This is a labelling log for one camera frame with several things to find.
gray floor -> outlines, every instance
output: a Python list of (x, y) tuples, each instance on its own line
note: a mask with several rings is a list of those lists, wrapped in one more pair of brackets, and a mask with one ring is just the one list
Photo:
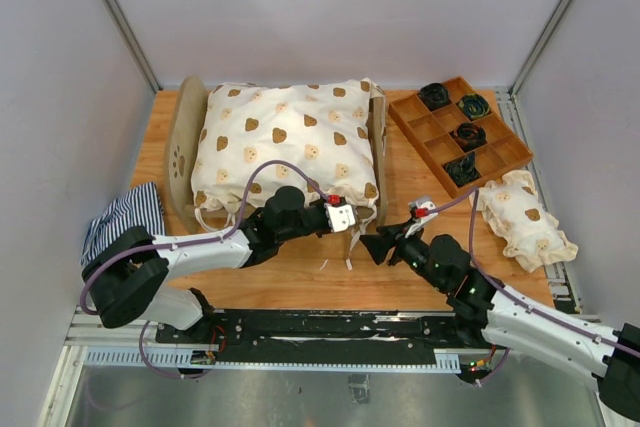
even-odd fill
[[(447, 374), (370, 375), (370, 403), (352, 401), (347, 373), (213, 371), (165, 380), (137, 367), (86, 368), (68, 426), (603, 425), (571, 377), (513, 355), (480, 389)], [(128, 407), (125, 404), (134, 401)]]

white wall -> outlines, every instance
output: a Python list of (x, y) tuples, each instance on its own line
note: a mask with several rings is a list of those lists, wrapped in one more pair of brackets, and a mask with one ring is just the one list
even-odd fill
[(558, 0), (119, 0), (166, 86), (510, 84)]
[(0, 411), (33, 425), (151, 91), (100, 0), (0, 0)]
[(640, 319), (640, 0), (576, 0), (521, 101), (587, 306)]

striped fabric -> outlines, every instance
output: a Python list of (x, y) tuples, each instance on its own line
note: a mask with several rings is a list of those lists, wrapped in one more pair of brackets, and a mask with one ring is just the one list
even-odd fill
[(163, 214), (156, 184), (148, 182), (134, 187), (111, 202), (100, 217), (91, 221), (80, 264), (83, 267), (88, 265), (130, 227), (141, 225), (151, 235), (164, 235)]

bear print fabric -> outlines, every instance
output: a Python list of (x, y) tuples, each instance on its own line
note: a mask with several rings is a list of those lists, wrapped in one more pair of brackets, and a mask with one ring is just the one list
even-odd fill
[[(302, 169), (323, 192), (375, 210), (378, 199), (367, 132), (369, 101), (384, 97), (369, 79), (330, 85), (257, 87), (223, 84), (208, 99), (191, 176), (196, 208), (235, 214), (249, 176), (269, 160)], [(262, 207), (283, 185), (317, 192), (285, 166), (269, 166), (250, 187)]]
[(503, 254), (515, 258), (527, 272), (575, 259), (578, 246), (557, 230), (558, 220), (542, 207), (526, 170), (505, 174), (501, 184), (487, 182), (478, 195), (478, 211), (493, 232), (507, 241)]

wooden tabletop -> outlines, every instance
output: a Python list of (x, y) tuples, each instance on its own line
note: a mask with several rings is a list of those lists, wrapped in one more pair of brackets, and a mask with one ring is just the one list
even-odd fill
[[(410, 91), (387, 91), (389, 101), (405, 97)], [(492, 91), (480, 91), (498, 112)], [(153, 181), (157, 184), (165, 208), (167, 233), (186, 235), (186, 230), (171, 211), (163, 191), (163, 156), (175, 107), (177, 91), (158, 93), (147, 126), (132, 187)], [(387, 117), (386, 179), (389, 198), (387, 224), (408, 218), (407, 204), (425, 194), (436, 205), (451, 200), (439, 182)], [(467, 201), (441, 213), (427, 224), (423, 240), (448, 233), (468, 248), (471, 207)], [(264, 264), (246, 269), (220, 269), (176, 279), (171, 285), (202, 291), (219, 308), (245, 309), (344, 309), (344, 310), (451, 310), (445, 297), (406, 265), (377, 266), (358, 243), (352, 252), (353, 270), (344, 262), (349, 235), (315, 236), (286, 243), (280, 254)], [(502, 279), (523, 294), (553, 306), (542, 269), (528, 274), (515, 260), (502, 255), (506, 242), (496, 237), (479, 215), (474, 250), (478, 260), (493, 276)], [(325, 260), (326, 266), (321, 269)]]

